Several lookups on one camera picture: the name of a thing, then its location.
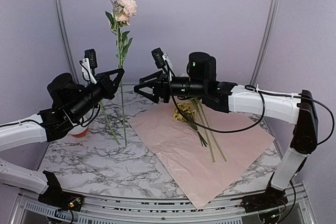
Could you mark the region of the white fake flower stem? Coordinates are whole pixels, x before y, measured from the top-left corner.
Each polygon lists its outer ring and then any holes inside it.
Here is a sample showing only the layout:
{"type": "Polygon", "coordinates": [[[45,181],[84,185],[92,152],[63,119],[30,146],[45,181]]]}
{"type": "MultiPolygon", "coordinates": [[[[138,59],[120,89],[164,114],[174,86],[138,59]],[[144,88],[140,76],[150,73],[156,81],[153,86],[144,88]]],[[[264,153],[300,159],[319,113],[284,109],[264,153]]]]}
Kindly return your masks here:
{"type": "Polygon", "coordinates": [[[210,130],[196,125],[197,122],[198,124],[210,127],[207,117],[205,115],[205,111],[201,104],[201,100],[199,98],[188,98],[183,96],[178,96],[177,98],[179,100],[179,102],[177,103],[178,108],[183,112],[185,116],[187,116],[189,121],[179,113],[176,107],[174,108],[173,119],[175,121],[186,123],[197,134],[200,139],[201,146],[209,148],[211,160],[213,163],[216,162],[213,145],[219,152],[224,162],[227,162],[227,158],[225,157],[221,147],[219,146],[218,141],[214,136],[214,133],[210,130]]]}

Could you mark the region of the yellow fake flower bunch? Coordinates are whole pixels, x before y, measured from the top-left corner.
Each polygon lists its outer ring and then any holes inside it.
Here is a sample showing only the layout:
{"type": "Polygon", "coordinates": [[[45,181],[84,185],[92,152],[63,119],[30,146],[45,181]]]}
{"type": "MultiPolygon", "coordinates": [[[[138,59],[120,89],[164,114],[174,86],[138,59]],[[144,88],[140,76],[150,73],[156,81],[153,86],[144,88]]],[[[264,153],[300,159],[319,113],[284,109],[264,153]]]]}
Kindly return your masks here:
{"type": "Polygon", "coordinates": [[[173,119],[175,121],[187,123],[188,126],[198,135],[201,145],[203,147],[207,147],[208,143],[199,132],[198,127],[195,123],[195,115],[196,111],[192,109],[188,102],[177,103],[177,106],[175,106],[174,108],[173,119]]]}

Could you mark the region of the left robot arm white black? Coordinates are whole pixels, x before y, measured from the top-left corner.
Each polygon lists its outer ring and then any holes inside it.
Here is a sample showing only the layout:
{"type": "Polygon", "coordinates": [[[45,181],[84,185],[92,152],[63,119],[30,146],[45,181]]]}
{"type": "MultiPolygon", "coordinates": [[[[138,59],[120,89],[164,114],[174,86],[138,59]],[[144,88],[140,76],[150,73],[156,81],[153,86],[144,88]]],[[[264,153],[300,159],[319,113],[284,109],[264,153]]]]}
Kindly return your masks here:
{"type": "MultiPolygon", "coordinates": [[[[50,109],[1,125],[1,151],[31,143],[49,143],[71,135],[83,137],[90,119],[85,115],[99,108],[103,99],[112,100],[124,74],[123,69],[89,75],[89,85],[73,81],[70,73],[58,75],[47,90],[53,100],[50,109]]],[[[1,161],[1,183],[45,195],[54,205],[66,202],[66,193],[54,173],[36,172],[1,161]]]]}

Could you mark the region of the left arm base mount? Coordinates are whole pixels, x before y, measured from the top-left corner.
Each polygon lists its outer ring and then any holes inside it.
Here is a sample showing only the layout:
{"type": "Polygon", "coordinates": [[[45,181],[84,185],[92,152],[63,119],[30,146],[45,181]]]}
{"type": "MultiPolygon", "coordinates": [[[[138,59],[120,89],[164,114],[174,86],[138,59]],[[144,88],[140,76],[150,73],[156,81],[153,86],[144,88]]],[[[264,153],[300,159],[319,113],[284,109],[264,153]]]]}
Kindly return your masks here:
{"type": "Polygon", "coordinates": [[[84,196],[62,190],[46,191],[44,194],[38,196],[38,201],[63,210],[80,211],[84,202],[84,196]]]}

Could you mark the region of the pink rose fake flower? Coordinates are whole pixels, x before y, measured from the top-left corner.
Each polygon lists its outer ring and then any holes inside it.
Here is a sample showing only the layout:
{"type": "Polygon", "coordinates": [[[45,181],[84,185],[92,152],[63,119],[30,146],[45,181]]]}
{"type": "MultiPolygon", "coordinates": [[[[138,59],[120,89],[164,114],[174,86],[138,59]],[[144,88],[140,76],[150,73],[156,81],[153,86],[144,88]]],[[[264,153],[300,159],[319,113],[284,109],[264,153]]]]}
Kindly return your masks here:
{"type": "Polygon", "coordinates": [[[112,11],[105,11],[109,29],[116,36],[118,68],[123,69],[124,61],[128,55],[133,38],[129,38],[129,30],[123,30],[130,26],[132,17],[137,15],[138,5],[135,0],[110,0],[112,11]]]}

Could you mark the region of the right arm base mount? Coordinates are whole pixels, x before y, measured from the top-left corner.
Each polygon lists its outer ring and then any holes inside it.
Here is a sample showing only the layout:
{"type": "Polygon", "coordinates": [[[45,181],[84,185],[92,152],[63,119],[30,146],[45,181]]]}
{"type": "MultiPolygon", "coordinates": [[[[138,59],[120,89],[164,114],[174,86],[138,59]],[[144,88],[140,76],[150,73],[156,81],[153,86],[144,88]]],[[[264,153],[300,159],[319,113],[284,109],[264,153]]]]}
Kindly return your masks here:
{"type": "Polygon", "coordinates": [[[244,196],[240,206],[244,208],[246,213],[266,210],[282,205],[286,205],[288,199],[283,191],[277,192],[264,192],[260,194],[253,194],[244,196]]]}

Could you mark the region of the pink wrapping paper sheet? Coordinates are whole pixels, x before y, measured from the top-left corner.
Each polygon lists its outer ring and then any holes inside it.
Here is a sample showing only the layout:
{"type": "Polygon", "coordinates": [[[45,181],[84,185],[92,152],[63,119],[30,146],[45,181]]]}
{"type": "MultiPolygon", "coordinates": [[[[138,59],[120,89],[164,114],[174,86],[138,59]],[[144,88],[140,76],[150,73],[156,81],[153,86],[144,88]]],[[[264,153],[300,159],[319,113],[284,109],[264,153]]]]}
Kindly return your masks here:
{"type": "Polygon", "coordinates": [[[196,209],[225,190],[274,141],[260,126],[230,134],[195,132],[173,113],[173,103],[153,105],[128,121],[196,209]]]}

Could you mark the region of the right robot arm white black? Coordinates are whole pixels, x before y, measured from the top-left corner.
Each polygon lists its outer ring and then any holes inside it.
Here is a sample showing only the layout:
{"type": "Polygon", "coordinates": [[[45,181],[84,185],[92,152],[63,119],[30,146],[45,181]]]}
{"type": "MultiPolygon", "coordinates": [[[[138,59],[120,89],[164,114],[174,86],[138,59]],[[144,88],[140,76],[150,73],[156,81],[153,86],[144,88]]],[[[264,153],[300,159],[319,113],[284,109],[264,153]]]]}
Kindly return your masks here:
{"type": "Polygon", "coordinates": [[[160,49],[152,51],[159,71],[141,78],[134,91],[151,101],[165,103],[173,97],[197,97],[207,107],[218,112],[243,112],[279,119],[295,126],[293,138],[285,155],[271,176],[265,192],[258,194],[260,203],[271,207],[294,175],[303,167],[308,155],[318,146],[318,117],[312,94],[263,91],[251,85],[216,80],[216,59],[205,52],[189,55],[187,77],[177,77],[160,49]]]}

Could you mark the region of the blue white fake flower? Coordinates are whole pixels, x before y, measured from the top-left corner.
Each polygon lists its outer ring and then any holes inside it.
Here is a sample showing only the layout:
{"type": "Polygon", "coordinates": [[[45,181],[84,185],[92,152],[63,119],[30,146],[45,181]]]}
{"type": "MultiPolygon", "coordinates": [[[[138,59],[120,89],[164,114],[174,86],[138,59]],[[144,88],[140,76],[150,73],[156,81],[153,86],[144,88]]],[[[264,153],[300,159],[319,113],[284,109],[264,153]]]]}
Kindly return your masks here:
{"type": "MultiPolygon", "coordinates": [[[[195,104],[196,104],[196,110],[198,112],[198,116],[199,116],[200,121],[201,121],[200,124],[204,125],[206,127],[209,127],[209,124],[207,122],[207,118],[206,118],[206,115],[205,115],[205,112],[203,110],[203,107],[202,107],[202,104],[201,104],[200,100],[198,98],[195,98],[194,101],[195,101],[195,104]]],[[[214,155],[214,152],[213,152],[211,138],[210,138],[210,135],[209,135],[211,133],[211,131],[204,128],[204,132],[205,132],[206,139],[207,139],[207,142],[208,142],[208,148],[209,148],[209,151],[210,151],[210,154],[211,154],[212,163],[214,163],[214,162],[216,162],[215,161],[215,155],[214,155]]]]}

